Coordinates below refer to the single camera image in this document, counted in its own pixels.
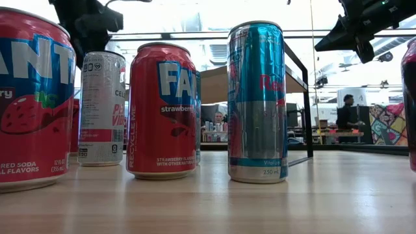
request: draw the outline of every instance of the black machine part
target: black machine part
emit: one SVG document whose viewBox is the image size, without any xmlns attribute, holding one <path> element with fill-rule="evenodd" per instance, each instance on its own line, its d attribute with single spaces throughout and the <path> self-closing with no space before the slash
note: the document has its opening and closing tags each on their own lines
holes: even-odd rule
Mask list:
<svg viewBox="0 0 416 234">
<path fill-rule="evenodd" d="M 87 52 L 105 50 L 111 39 L 107 31 L 115 33 L 123 29 L 123 15 L 108 8 L 108 3 L 103 6 L 97 0 L 49 0 L 49 4 L 55 7 L 60 25 L 71 35 L 78 68 L 82 68 Z"/>
<path fill-rule="evenodd" d="M 353 50 L 362 63 L 374 58 L 370 41 L 388 27 L 416 14 L 416 0 L 338 0 L 345 16 L 316 46 L 317 51 Z"/>
</svg>

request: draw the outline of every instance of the black metal frame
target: black metal frame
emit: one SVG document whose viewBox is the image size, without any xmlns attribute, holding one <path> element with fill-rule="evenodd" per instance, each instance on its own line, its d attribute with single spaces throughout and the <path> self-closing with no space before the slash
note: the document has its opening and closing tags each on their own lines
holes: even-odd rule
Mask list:
<svg viewBox="0 0 416 234">
<path fill-rule="evenodd" d="M 399 33 L 403 31 L 411 31 L 412 33 Z M 385 29 L 380 31 L 379 33 L 375 34 L 375 38 L 391 38 L 391 37 L 405 37 L 405 36 L 416 36 L 413 33 L 414 29 Z M 326 29 L 315 29 L 315 30 L 285 30 L 285 33 L 309 33 L 309 34 L 297 34 L 297 35 L 285 35 L 285 39 L 312 39 L 312 34 L 314 34 L 314 38 L 324 38 L 330 30 Z M 151 40 L 217 40 L 217 39 L 227 39 L 226 37 L 212 37 L 212 36 L 204 36 L 204 34 L 221 34 L 221 33 L 228 33 L 228 31 L 207 31 L 207 32 L 140 32 L 140 33 L 115 33 L 111 34 L 111 36 L 139 36 L 139 35 L 160 35 L 160 38 L 116 38 L 111 39 L 113 41 L 118 42 L 134 42 L 134 41 L 151 41 Z M 199 35 L 195 36 L 181 36 L 181 37 L 174 37 L 173 35 L 186 35 L 186 34 L 193 34 Z"/>
<path fill-rule="evenodd" d="M 300 62 L 300 59 L 293 53 L 292 49 L 285 42 L 285 53 L 292 61 L 300 68 L 302 71 L 302 81 L 307 85 L 306 91 L 304 92 L 304 121 L 305 121 L 305 131 L 306 131 L 306 151 L 307 157 L 303 159 L 297 159 L 295 161 L 289 162 L 289 166 L 294 166 L 296 164 L 302 163 L 309 159 L 313 158 L 313 143 L 312 143 L 312 123 L 311 123 L 311 105 L 309 103 L 309 85 L 308 85 L 308 76 L 306 67 Z"/>
<path fill-rule="evenodd" d="M 140 34 L 150 34 L 150 33 L 135 33 L 135 34 L 126 34 L 126 35 L 140 35 Z M 172 38 L 170 32 L 160 33 L 162 34 L 161 39 L 154 38 L 135 38 L 135 39 L 112 39 L 112 41 L 150 41 L 150 40 L 226 40 L 227 38 L 213 38 L 213 37 L 203 37 L 203 38 Z M 300 59 L 293 53 L 292 49 L 285 42 L 285 53 L 292 59 L 292 61 L 300 68 L 302 71 L 302 80 L 307 85 L 306 91 L 304 92 L 304 112 L 305 112 L 305 130 L 306 130 L 306 151 L 307 157 L 303 159 L 297 159 L 295 161 L 289 162 L 289 166 L 294 166 L 296 164 L 302 163 L 309 159 L 313 158 L 313 143 L 312 143 L 312 123 L 311 123 L 311 105 L 309 103 L 309 85 L 308 85 L 308 76 L 306 67 L 300 62 Z"/>
</svg>

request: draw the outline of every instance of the wooden table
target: wooden table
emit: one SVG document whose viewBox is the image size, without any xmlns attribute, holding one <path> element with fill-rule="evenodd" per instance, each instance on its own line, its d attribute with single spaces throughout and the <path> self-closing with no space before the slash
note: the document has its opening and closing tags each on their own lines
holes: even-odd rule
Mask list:
<svg viewBox="0 0 416 234">
<path fill-rule="evenodd" d="M 275 185 L 230 181 L 226 152 L 201 158 L 192 176 L 173 181 L 73 164 L 54 186 L 0 194 L 0 233 L 416 232 L 416 174 L 406 157 L 316 151 Z"/>
</svg>

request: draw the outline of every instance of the man in black shirt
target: man in black shirt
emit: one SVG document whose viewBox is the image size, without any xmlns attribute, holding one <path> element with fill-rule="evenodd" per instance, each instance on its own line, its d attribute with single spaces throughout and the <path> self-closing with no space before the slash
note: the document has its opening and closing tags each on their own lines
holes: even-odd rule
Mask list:
<svg viewBox="0 0 416 234">
<path fill-rule="evenodd" d="M 354 123 L 351 118 L 351 106 L 354 104 L 354 97 L 351 94 L 347 94 L 344 97 L 344 107 L 337 111 L 337 125 L 340 130 L 357 129 L 362 125 L 362 122 Z M 339 137 L 340 143 L 352 143 L 355 142 L 355 137 Z"/>
<path fill-rule="evenodd" d="M 351 106 L 354 104 L 354 97 L 347 94 L 344 97 L 344 107 L 337 111 L 337 125 L 339 129 L 352 129 L 358 127 L 358 123 L 351 121 Z"/>
</svg>

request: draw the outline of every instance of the person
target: person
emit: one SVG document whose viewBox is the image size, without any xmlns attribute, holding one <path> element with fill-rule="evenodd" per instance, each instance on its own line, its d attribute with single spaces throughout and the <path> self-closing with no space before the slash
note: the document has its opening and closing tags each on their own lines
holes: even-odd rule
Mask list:
<svg viewBox="0 0 416 234">
<path fill-rule="evenodd" d="M 351 116 L 351 106 L 354 104 L 354 97 L 351 94 L 347 94 L 344 97 L 344 107 L 338 109 L 337 111 L 337 122 L 338 129 L 344 131 L 351 131 L 351 129 L 357 129 L 359 126 L 364 123 L 361 121 L 355 122 Z M 354 137 L 339 137 L 340 143 L 353 143 L 355 142 Z"/>
<path fill-rule="evenodd" d="M 217 111 L 215 113 L 215 122 L 214 122 L 214 124 L 221 124 L 223 118 L 224 118 L 224 115 L 221 112 Z"/>
</svg>

